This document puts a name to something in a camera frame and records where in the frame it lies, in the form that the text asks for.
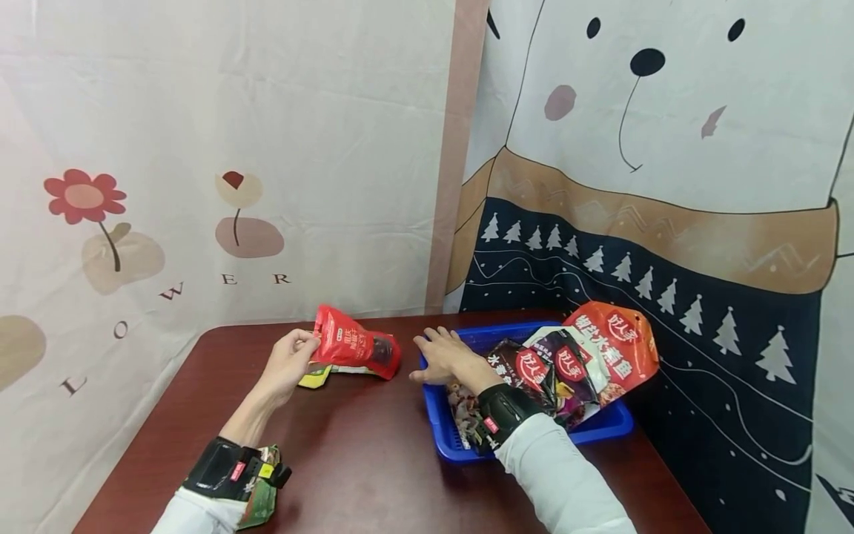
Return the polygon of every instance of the curtain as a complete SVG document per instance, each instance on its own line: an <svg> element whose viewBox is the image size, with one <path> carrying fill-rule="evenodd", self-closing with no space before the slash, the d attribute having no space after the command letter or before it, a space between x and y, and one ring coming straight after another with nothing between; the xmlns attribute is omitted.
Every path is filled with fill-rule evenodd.
<svg viewBox="0 0 854 534"><path fill-rule="evenodd" d="M3 3L5 531L71 531L206 330L441 311L486 12Z"/></svg>
<svg viewBox="0 0 854 534"><path fill-rule="evenodd" d="M641 311L714 532L854 532L854 6L494 0L445 309Z"/></svg>

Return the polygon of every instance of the snack bag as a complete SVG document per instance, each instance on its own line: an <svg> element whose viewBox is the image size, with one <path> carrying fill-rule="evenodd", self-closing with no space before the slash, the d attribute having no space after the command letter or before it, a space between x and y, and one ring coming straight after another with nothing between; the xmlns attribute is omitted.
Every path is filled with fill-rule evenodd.
<svg viewBox="0 0 854 534"><path fill-rule="evenodd" d="M334 370L331 369L331 366L318 369L317 371L312 371L304 375L297 385L303 388L308 388L309 390L316 390L326 383L326 379L329 378L329 373L332 371Z"/></svg>
<svg viewBox="0 0 854 534"><path fill-rule="evenodd" d="M320 339L320 346L312 363L367 367L386 380L391 380L401 366L401 347L392 336L369 332L331 306L318 308L314 336Z"/></svg>
<svg viewBox="0 0 854 534"><path fill-rule="evenodd" d="M577 341L584 348L582 357L601 358L608 369L610 381L599 392L602 408L646 382L658 370L652 328L640 312L591 301L567 317L564 325L571 327L573 335L578 332Z"/></svg>
<svg viewBox="0 0 854 534"><path fill-rule="evenodd" d="M572 414L587 412L590 404L599 404L596 388L580 354L578 343L565 330L558 330L531 345L544 361L554 366L555 411L560 422L572 420Z"/></svg>
<svg viewBox="0 0 854 534"><path fill-rule="evenodd" d="M570 349L573 350L576 357L581 356L581 360L584 362L584 366L590 380L596 388L596 392L599 393L602 391L611 382L611 376L608 373L608 367L605 365L605 360L601 357L593 357L592 355L598 354L596 350L591 350L589 347L585 347L583 344L579 343L579 340L582 339L582 335L574 326L543 326L534 332L534 335L529 337L523 345L530 347L548 334L559 331L564 331L571 336L571 342L574 344L570 346Z"/></svg>
<svg viewBox="0 0 854 534"><path fill-rule="evenodd" d="M260 451L261 459L268 464L276 465L281 461L276 445L264 447ZM254 487L249 495L249 502L246 503L246 512L237 525L239 531L265 524L276 510L278 490L259 477L253 478L250 484Z"/></svg>
<svg viewBox="0 0 854 534"><path fill-rule="evenodd" d="M557 397L550 357L505 339L486 354L486 361L505 382L527 393L547 414L555 414Z"/></svg>

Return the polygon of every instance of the wall backdrop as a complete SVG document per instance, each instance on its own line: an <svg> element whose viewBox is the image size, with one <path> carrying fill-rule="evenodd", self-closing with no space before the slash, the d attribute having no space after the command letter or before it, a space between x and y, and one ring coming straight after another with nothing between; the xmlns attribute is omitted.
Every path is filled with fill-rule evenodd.
<svg viewBox="0 0 854 534"><path fill-rule="evenodd" d="M70 532L207 329L441 311L457 4L2 3L3 531Z"/></svg>
<svg viewBox="0 0 854 534"><path fill-rule="evenodd" d="M491 5L446 310L642 311L636 416L714 532L854 532L851 20Z"/></svg>

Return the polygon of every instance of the blue tray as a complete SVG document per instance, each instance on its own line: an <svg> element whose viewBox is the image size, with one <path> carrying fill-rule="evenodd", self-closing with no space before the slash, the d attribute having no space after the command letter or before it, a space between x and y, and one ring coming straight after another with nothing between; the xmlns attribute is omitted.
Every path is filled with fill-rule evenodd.
<svg viewBox="0 0 854 534"><path fill-rule="evenodd" d="M486 326L457 330L460 338L478 354L492 349L499 341L509 337L523 343L543 326L558 326L556 321L519 323L515 325ZM427 367L421 355L421 368ZM466 450L459 440L457 426L453 422L450 405L447 403L445 386L424 386L424 400L427 403L427 415L433 427L433 441L439 456L453 464L467 464L494 458L478 456L473 449ZM576 445L592 443L603 439L625 436L632 432L635 421L622 400L616 400L594 417L580 424L570 432L570 439Z"/></svg>

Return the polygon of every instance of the orange snack bag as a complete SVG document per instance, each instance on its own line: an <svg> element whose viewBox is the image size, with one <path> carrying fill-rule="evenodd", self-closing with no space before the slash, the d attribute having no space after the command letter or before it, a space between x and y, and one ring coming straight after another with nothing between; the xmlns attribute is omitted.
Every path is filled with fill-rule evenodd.
<svg viewBox="0 0 854 534"><path fill-rule="evenodd" d="M602 408L658 371L652 328L640 312L591 301L567 317L564 326L580 332L577 341L585 363L601 358L611 375L599 393Z"/></svg>

